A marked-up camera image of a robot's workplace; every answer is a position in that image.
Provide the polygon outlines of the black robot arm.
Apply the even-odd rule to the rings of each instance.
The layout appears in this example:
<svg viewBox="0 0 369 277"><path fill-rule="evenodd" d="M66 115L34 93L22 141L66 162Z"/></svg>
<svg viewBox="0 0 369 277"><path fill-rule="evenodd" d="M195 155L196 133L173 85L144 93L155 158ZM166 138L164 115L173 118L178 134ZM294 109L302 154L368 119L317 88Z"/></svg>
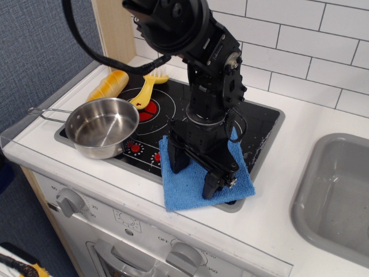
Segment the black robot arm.
<svg viewBox="0 0 369 277"><path fill-rule="evenodd" d="M172 171L194 159L207 171L202 196L236 183L239 166L228 149L246 87L238 41L218 23L206 1L123 1L147 44L187 65L190 100L184 121L170 120Z"/></svg>

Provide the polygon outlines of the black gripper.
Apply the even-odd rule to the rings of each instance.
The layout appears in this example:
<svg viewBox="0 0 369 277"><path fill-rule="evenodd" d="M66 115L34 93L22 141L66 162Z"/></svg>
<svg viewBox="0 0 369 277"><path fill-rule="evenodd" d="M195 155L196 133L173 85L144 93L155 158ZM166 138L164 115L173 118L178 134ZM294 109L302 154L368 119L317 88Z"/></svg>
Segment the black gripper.
<svg viewBox="0 0 369 277"><path fill-rule="evenodd" d="M237 116L223 114L214 122L202 118L200 122L187 117L181 121L168 121L168 156L171 169L178 173L195 160L206 170L202 197L211 199L216 192L225 186L231 188L236 184L235 174L239 165L229 150L228 142L237 143L232 139Z"/></svg>

